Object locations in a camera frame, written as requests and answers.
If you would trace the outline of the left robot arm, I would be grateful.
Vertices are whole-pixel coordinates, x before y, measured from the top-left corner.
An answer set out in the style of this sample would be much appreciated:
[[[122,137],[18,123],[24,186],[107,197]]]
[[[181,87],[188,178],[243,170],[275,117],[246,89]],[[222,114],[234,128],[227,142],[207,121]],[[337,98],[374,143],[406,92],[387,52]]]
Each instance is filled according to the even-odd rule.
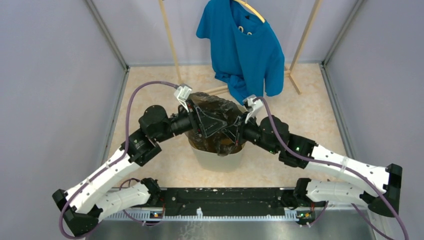
[[[52,195],[60,210],[59,229],[70,240],[85,238],[104,219],[130,207],[160,202],[160,187],[152,178],[134,186],[110,192],[128,174],[146,165],[161,152],[160,142],[185,132],[200,133],[201,109],[191,100],[168,115],[164,107],[152,105],[139,118],[139,129],[127,135],[121,147],[85,180]]]

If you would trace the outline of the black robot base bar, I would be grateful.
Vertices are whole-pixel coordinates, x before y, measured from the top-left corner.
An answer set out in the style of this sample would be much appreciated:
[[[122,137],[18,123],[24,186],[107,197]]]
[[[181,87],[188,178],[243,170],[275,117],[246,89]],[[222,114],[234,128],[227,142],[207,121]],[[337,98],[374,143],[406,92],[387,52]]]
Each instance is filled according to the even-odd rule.
[[[199,208],[206,217],[265,217],[283,216],[300,204],[292,189],[279,187],[172,187],[161,191],[155,206],[166,217],[195,216]]]

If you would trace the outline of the cream plastic trash bin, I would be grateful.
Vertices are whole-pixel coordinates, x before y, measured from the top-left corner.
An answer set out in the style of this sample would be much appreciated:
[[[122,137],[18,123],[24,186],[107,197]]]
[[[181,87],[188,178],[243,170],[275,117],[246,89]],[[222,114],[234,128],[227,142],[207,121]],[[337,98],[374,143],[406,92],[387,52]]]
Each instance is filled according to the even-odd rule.
[[[244,147],[235,153],[226,156],[219,156],[216,153],[202,151],[191,147],[199,165],[208,171],[213,172],[233,172],[238,169],[242,162]]]

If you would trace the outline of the dark translucent trash bag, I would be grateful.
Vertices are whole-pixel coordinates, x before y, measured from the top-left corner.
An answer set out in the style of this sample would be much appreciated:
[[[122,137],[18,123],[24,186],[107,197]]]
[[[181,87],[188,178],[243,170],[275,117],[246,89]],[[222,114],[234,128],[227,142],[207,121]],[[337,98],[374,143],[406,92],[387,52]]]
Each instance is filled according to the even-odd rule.
[[[237,116],[246,112],[244,107],[231,100],[209,95],[205,92],[191,93],[189,99],[209,116],[226,121],[229,125],[235,122]],[[221,131],[208,138],[197,136],[193,130],[186,132],[185,135],[195,149],[216,154],[220,157],[238,153],[243,148],[241,145],[235,145]]]

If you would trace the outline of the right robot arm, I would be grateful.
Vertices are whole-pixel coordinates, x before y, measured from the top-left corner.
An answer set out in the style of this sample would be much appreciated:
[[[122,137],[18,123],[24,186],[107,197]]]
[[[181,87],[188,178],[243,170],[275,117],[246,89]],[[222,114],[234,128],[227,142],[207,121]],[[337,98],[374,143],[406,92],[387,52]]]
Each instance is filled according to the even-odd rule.
[[[203,137],[222,133],[234,144],[250,142],[287,166],[322,172],[337,178],[336,182],[299,179],[293,200],[299,206],[310,202],[334,201],[367,207],[373,213],[396,218],[399,215],[403,169],[397,164],[376,166],[335,153],[309,138],[293,134],[286,123],[270,112],[257,122],[256,114],[267,108],[253,99],[247,111],[230,119],[218,116],[216,110],[192,105],[195,132]]]

